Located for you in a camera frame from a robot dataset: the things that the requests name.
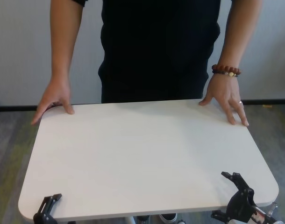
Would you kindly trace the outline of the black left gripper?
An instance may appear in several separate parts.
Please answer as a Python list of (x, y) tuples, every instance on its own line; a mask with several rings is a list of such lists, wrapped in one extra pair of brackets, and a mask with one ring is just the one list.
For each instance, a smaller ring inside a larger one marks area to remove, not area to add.
[(37, 212), (33, 216), (34, 224), (56, 224), (56, 220), (52, 217), (51, 210), (56, 202), (62, 197), (62, 194), (54, 194), (44, 197), (41, 203), (41, 212)]

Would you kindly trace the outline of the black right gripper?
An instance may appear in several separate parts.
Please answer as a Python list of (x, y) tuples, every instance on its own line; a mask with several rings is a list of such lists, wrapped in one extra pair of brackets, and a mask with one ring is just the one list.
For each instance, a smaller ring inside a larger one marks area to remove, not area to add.
[(226, 213), (214, 210), (211, 218), (227, 224), (271, 223), (271, 218), (254, 203), (254, 190), (248, 189), (248, 184), (239, 173), (221, 172), (221, 175), (233, 182), (239, 191), (230, 199)]

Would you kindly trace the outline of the person's left hand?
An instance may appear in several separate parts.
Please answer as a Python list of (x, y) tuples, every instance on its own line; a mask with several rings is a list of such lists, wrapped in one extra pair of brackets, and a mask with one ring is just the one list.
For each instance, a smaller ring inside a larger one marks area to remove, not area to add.
[(236, 123), (233, 112), (236, 112), (244, 126), (249, 126), (243, 103), (241, 102), (239, 85), (237, 78), (223, 74), (214, 74), (209, 81), (207, 93), (199, 105), (205, 106), (212, 99), (215, 99), (223, 112), (226, 114), (228, 122), (232, 125)]

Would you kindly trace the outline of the person's right hand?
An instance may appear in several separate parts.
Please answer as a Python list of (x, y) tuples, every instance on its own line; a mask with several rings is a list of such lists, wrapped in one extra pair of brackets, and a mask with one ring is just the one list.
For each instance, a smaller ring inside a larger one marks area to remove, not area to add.
[(71, 89), (69, 79), (67, 77), (52, 77), (37, 106), (31, 124), (37, 123), (45, 111), (55, 106), (62, 106), (67, 114), (74, 114), (70, 98)]

